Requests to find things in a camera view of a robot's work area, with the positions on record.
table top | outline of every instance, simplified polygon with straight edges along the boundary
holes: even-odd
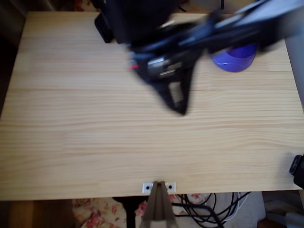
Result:
[[[180,117],[96,16],[28,14],[0,121],[0,200],[141,195],[155,180],[178,193],[298,189],[304,115],[284,43],[240,73],[202,57]]]

metal bracket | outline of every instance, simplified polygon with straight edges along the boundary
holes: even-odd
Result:
[[[153,182],[142,183],[142,193],[151,193],[153,188]],[[176,183],[175,182],[166,182],[166,189],[168,193],[176,192]]]

purple cup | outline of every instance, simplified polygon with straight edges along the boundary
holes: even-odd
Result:
[[[252,64],[256,52],[257,44],[249,44],[216,55],[212,59],[223,70],[239,72],[247,69]]]

black device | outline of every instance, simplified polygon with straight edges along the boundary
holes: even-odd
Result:
[[[176,0],[93,0],[101,14],[95,25],[110,42],[127,44],[131,69],[152,86],[171,110],[186,114],[195,64],[204,50],[257,43],[260,50],[293,35],[303,20],[303,0],[260,0],[225,19],[213,12],[207,19],[161,27]]]
[[[289,169],[289,173],[294,176],[294,183],[304,189],[304,157],[297,155]]]

